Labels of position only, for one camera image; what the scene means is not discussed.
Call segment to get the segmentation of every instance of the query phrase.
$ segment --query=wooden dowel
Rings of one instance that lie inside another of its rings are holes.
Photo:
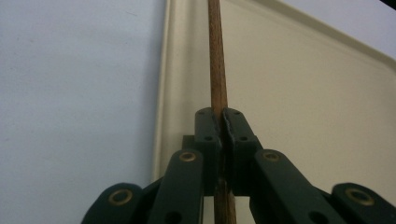
[[[222,130],[224,124],[222,123],[221,112],[225,107],[228,106],[228,103],[219,0],[208,0],[208,13],[211,104],[212,109],[219,121],[220,136],[223,136],[224,131]],[[219,164],[219,183],[214,195],[215,223],[236,224],[234,197],[225,179],[225,159],[226,155],[231,152],[224,144],[224,139],[221,139],[221,141],[223,143],[223,149]]]

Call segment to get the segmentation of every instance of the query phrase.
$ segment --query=brown wooden rod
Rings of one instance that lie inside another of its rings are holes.
[[[224,69],[224,52],[222,44],[221,15],[219,0],[208,0],[209,12],[209,47],[210,47],[210,91],[212,109],[220,122],[220,129],[223,130],[221,112],[228,106],[227,87]],[[220,159],[220,174],[217,190],[214,195],[215,223],[216,224],[236,224],[235,202],[233,193],[227,185],[225,176],[225,159],[227,150],[225,141],[221,139],[223,151]]]

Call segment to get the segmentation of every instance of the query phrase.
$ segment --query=wooden stick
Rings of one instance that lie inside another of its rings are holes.
[[[208,12],[211,104],[212,109],[219,121],[220,137],[221,142],[223,143],[219,164],[219,183],[214,195],[215,223],[236,224],[234,197],[225,179],[225,159],[226,155],[231,152],[227,149],[225,141],[222,137],[225,132],[223,131],[224,124],[222,123],[221,112],[225,107],[228,106],[228,103],[219,0],[208,0]]]

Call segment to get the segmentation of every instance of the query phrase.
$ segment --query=beige tray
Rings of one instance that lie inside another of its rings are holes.
[[[320,189],[354,182],[396,204],[396,62],[277,1],[221,1],[221,13],[229,107],[263,146]],[[210,106],[207,2],[168,0],[166,15],[154,178]]]

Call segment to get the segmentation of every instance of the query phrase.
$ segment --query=black object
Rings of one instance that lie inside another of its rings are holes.
[[[83,224],[202,223],[204,196],[213,196],[220,150],[233,151],[226,174],[235,196],[249,196],[256,223],[396,224],[395,207],[370,189],[336,185],[332,194],[316,189],[282,153],[263,149],[244,115],[223,111],[226,142],[219,138],[211,108],[195,114],[195,135],[186,135],[162,179],[145,189],[118,184],[106,189]]]

